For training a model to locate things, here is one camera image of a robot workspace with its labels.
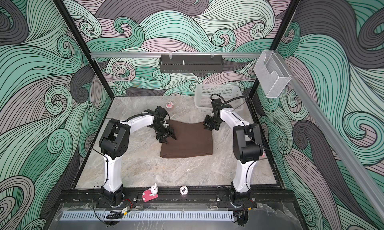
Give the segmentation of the brown trousers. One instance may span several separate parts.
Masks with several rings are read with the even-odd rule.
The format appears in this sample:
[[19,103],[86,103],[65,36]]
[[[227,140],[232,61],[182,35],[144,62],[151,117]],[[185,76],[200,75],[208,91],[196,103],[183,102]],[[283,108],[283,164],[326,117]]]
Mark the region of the brown trousers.
[[176,139],[170,137],[167,144],[162,144],[160,157],[178,159],[213,154],[213,135],[204,129],[203,122],[191,124],[170,120],[169,124]]

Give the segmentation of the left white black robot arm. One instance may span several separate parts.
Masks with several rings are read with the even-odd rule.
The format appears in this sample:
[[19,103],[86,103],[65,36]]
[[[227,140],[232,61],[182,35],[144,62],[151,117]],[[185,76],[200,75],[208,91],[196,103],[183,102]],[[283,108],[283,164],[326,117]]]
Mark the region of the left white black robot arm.
[[168,144],[168,138],[177,139],[173,128],[166,121],[168,112],[158,106],[155,110],[145,110],[126,120],[111,119],[100,138],[99,146],[105,161],[105,183],[101,186],[104,198],[112,207],[119,207],[123,202],[122,156],[129,146],[130,135],[148,127],[155,131],[160,143]]

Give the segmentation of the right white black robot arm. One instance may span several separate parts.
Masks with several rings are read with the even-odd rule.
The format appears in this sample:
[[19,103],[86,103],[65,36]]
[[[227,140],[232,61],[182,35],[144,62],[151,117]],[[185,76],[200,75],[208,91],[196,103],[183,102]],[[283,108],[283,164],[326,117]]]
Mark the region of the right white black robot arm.
[[230,105],[238,99],[247,99],[239,96],[225,100],[219,94],[211,94],[212,113],[204,120],[204,129],[216,130],[222,123],[226,123],[233,131],[233,153],[237,162],[236,174],[231,183],[229,198],[235,208],[245,206],[246,202],[253,201],[251,197],[251,180],[253,169],[265,151],[272,155],[272,151],[263,142],[263,130],[258,123],[250,123],[235,112]]

